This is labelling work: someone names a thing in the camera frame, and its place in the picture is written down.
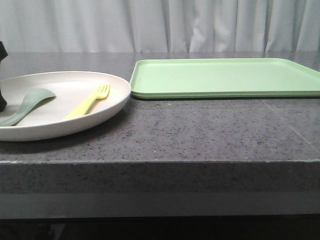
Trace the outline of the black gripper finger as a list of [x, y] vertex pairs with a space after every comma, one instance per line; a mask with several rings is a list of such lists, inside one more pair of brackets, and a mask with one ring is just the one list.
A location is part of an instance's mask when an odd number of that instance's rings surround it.
[[[0, 62], [8, 56], [5, 46], [2, 41], [0, 41]], [[3, 112], [7, 106], [7, 101], [0, 92], [0, 111]]]

